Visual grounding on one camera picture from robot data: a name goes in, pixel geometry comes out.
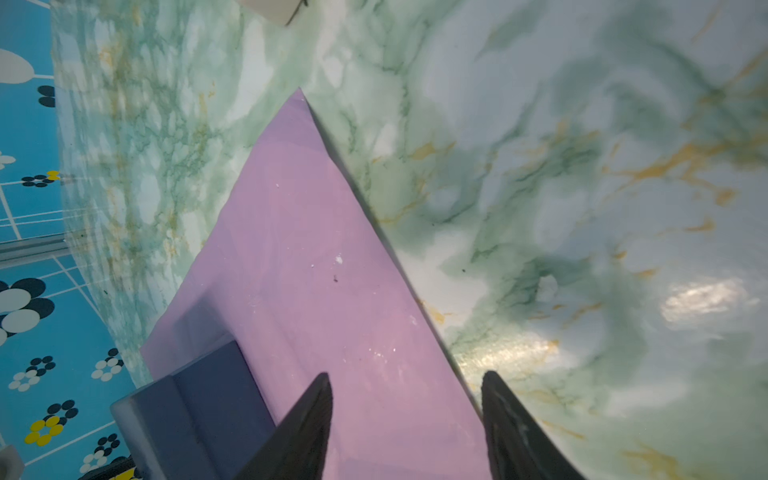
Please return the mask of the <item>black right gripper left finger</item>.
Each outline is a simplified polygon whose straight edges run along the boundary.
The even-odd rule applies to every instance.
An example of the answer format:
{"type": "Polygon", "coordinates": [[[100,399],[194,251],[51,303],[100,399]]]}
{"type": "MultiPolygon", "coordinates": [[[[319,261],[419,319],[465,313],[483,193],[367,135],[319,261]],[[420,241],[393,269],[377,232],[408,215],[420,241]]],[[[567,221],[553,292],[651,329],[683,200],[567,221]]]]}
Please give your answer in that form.
{"type": "Polygon", "coordinates": [[[333,392],[326,372],[315,377],[236,480],[320,480],[326,462],[333,392]]]}

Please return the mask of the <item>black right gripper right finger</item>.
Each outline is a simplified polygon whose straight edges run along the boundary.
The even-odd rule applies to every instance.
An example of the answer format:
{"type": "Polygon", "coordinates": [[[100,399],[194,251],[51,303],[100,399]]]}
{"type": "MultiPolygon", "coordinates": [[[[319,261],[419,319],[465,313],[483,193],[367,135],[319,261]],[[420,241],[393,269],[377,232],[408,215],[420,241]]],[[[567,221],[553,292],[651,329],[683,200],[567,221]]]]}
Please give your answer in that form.
{"type": "Polygon", "coordinates": [[[584,480],[495,371],[483,376],[481,405],[494,480],[584,480]]]}

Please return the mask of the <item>dark blue gift box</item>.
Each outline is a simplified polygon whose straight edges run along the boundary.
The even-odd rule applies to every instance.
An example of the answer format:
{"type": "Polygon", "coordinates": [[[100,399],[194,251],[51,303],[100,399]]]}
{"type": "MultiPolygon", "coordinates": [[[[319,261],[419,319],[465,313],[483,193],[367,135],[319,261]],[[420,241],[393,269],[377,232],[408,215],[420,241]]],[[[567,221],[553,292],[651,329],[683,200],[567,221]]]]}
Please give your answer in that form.
{"type": "Polygon", "coordinates": [[[232,479],[276,429],[230,341],[111,406],[144,479],[232,479]]]}

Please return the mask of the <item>purple wrapping paper sheet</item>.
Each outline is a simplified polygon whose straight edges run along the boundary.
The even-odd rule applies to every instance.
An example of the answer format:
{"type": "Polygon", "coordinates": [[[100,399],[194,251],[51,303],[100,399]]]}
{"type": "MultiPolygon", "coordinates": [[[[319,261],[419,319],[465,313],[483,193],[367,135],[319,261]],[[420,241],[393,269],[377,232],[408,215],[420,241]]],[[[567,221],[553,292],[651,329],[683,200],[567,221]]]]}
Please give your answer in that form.
{"type": "Polygon", "coordinates": [[[320,373],[328,479],[486,479],[481,420],[293,93],[141,349],[154,378],[226,336],[284,417],[320,373]]]}

